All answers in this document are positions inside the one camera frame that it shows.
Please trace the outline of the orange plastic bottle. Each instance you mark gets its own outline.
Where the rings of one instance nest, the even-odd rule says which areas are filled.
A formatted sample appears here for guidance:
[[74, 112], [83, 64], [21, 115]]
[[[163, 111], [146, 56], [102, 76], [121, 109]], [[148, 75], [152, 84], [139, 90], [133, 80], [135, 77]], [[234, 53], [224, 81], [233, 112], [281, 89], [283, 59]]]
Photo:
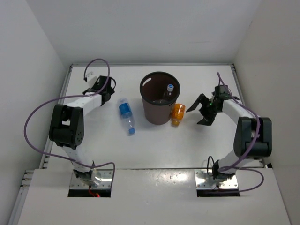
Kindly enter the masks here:
[[171, 114], [171, 120], [173, 126], [179, 126], [180, 122], [182, 121], [184, 117], [185, 112], [185, 105], [183, 104], [175, 104], [172, 114]]

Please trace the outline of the clear bottle blue label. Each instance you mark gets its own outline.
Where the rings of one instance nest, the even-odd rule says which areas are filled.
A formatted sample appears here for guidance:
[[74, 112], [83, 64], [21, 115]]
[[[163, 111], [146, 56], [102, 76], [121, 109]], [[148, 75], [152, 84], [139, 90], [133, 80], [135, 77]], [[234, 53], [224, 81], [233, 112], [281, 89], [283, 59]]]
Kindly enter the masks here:
[[129, 102], [126, 98], [120, 98], [118, 101], [118, 109], [123, 127], [129, 135], [135, 134], [135, 121]]

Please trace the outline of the clear bottle white blue cap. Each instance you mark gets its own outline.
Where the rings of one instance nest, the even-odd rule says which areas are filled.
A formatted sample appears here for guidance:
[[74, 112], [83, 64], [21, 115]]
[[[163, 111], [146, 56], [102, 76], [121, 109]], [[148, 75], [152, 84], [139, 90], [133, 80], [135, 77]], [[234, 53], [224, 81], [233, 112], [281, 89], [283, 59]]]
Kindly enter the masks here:
[[174, 86], [172, 84], [167, 85], [163, 95], [159, 99], [155, 100], [154, 103], [162, 104], [171, 101], [173, 98], [173, 90]]

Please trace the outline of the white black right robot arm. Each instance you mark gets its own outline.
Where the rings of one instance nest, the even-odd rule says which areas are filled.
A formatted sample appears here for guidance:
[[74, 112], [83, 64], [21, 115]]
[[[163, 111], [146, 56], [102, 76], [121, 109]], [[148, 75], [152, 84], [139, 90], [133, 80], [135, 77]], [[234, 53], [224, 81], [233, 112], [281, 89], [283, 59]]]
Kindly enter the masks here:
[[214, 179], [232, 177], [244, 165], [267, 158], [272, 152], [272, 122], [268, 117], [259, 117], [233, 96], [227, 85], [218, 85], [208, 98], [200, 94], [188, 108], [188, 112], [201, 105], [199, 112], [203, 118], [199, 125], [210, 126], [218, 113], [229, 116], [236, 124], [233, 150], [224, 158], [214, 162], [211, 176]]

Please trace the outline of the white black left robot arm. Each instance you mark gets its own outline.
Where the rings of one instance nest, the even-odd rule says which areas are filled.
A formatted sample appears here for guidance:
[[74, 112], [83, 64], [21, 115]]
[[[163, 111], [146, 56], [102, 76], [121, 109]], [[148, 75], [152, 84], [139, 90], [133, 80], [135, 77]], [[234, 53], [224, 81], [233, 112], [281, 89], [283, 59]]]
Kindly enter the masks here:
[[84, 138], [84, 117], [111, 99], [116, 81], [112, 77], [88, 75], [89, 88], [77, 100], [66, 105], [55, 105], [49, 129], [49, 138], [61, 147], [71, 162], [76, 178], [89, 187], [100, 184], [94, 161], [89, 159], [81, 145]]

